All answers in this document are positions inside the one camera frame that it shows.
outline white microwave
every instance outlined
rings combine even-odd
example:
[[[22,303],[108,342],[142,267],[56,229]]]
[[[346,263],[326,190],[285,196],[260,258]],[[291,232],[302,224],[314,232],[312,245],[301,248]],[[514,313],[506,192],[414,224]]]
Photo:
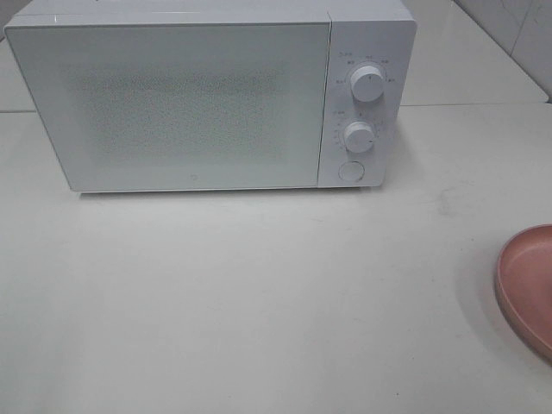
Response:
[[[74,191],[380,185],[399,0],[34,0],[4,28]]]

